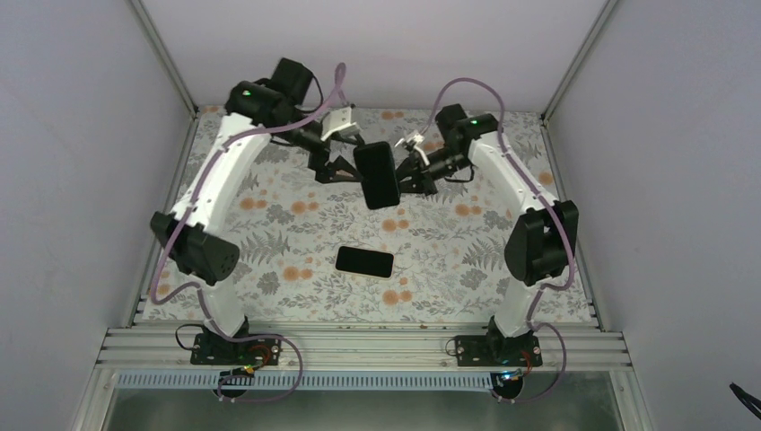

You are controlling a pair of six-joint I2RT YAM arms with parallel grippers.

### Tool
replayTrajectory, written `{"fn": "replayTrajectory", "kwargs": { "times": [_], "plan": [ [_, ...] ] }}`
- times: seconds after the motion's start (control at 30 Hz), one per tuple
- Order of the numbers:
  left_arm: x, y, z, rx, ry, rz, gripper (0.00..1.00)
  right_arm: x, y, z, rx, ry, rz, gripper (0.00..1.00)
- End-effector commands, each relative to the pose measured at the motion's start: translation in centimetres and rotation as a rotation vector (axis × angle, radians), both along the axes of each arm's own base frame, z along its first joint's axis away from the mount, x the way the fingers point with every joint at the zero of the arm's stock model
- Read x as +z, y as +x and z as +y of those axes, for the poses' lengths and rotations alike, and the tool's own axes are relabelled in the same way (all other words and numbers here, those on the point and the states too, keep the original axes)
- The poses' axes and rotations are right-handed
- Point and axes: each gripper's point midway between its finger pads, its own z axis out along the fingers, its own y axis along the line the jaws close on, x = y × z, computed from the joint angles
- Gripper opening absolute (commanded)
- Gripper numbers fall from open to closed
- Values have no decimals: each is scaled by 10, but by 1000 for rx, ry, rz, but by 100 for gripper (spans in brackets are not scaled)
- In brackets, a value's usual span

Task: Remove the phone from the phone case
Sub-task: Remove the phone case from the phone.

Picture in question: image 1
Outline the black phone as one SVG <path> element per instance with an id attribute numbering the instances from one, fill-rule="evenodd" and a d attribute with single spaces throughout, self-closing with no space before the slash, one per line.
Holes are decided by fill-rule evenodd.
<path id="1" fill-rule="evenodd" d="M 387 142 L 357 146 L 354 161 L 361 177 L 365 204 L 370 210 L 395 207 L 400 203 L 393 153 Z"/>

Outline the phone with pink case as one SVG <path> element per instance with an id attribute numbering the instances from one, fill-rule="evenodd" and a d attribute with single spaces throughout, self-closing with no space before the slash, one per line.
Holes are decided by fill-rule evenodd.
<path id="1" fill-rule="evenodd" d="M 393 273 L 394 262 L 394 255 L 386 251 L 340 246 L 335 269 L 350 274 L 388 279 Z"/>

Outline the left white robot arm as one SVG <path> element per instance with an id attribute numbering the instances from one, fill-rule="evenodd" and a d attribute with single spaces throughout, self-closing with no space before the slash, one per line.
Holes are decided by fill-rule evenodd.
<path id="1" fill-rule="evenodd" d="M 249 353 L 248 319 L 227 278 L 234 271 L 240 249 L 221 236 L 223 222 L 250 166 L 273 138 L 305 150 L 307 167 L 321 184 L 358 182 L 357 169 L 338 156 L 330 157 L 332 134 L 319 116 L 332 104 L 344 102 L 342 84 L 346 64 L 334 72 L 334 86 L 310 114 L 302 109 L 314 74 L 288 58 L 279 60 L 268 78 L 235 85 L 212 148 L 186 193 L 167 213 L 153 214 L 150 227 L 162 246 L 153 272 L 149 297 L 161 305 L 192 289 L 197 295 L 202 326 L 216 336 L 214 352 L 236 364 Z"/>

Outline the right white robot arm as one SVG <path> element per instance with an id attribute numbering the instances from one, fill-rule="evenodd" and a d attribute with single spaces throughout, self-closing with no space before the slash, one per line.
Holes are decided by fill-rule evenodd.
<path id="1" fill-rule="evenodd" d="M 470 117 L 458 104 L 442 108 L 431 121 L 444 140 L 427 153 L 417 130 L 398 140 L 407 158 L 396 169 L 403 193 L 430 196 L 435 182 L 474 168 L 505 193 L 515 218 L 504 248 L 505 264 L 521 285 L 506 291 L 501 309 L 487 324 L 485 351 L 496 365 L 508 365 L 528 352 L 538 330 L 534 315 L 542 294 L 573 284 L 579 210 L 561 201 L 532 176 L 508 143 L 503 121 L 492 114 Z"/>

